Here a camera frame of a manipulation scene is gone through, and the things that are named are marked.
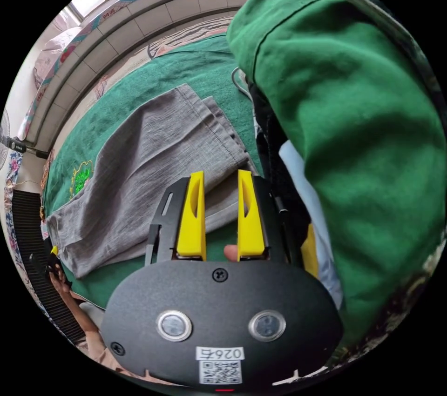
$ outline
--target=embroidered logo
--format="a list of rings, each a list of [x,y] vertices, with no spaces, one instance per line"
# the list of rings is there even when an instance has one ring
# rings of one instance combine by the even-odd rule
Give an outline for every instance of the embroidered logo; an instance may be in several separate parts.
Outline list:
[[[70,187],[70,199],[76,196],[93,175],[93,162],[82,162],[78,169],[73,170]]]

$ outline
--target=screw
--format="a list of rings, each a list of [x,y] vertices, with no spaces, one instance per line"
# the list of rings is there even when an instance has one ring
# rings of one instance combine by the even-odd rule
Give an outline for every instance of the screw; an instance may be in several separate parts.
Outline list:
[[[123,356],[126,354],[126,351],[124,351],[124,348],[118,342],[112,342],[110,348],[117,356]]]
[[[219,267],[213,272],[213,280],[218,283],[223,283],[228,278],[228,272],[225,269]]]

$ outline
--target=yellow object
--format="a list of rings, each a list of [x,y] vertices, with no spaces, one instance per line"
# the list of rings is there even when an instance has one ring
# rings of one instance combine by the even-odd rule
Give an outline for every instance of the yellow object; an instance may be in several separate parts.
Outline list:
[[[191,174],[178,233],[177,254],[199,256],[206,261],[203,171]]]
[[[309,225],[307,238],[301,246],[301,255],[303,256],[305,271],[318,280],[317,249],[315,247],[315,234],[313,232],[312,224]]]
[[[259,208],[250,171],[239,170],[239,212],[237,218],[237,260],[241,256],[261,256],[264,253]]]

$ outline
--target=finger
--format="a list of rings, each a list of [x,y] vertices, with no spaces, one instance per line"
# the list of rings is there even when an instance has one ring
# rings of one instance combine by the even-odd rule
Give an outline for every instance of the finger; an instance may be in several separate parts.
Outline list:
[[[223,254],[228,261],[237,261],[237,246],[234,244],[229,244],[223,248]]]
[[[49,277],[50,277],[50,281],[51,283],[54,285],[55,283],[57,283],[57,278],[54,276],[54,274],[52,272],[48,273]]]

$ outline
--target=fan stand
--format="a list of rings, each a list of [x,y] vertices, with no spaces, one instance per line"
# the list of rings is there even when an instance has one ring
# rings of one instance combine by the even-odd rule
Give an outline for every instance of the fan stand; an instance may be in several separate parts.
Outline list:
[[[22,154],[29,152],[31,154],[34,154],[36,157],[39,157],[40,159],[47,159],[49,156],[49,153],[47,152],[27,146],[26,143],[20,141],[18,137],[2,137],[1,143],[13,151]]]

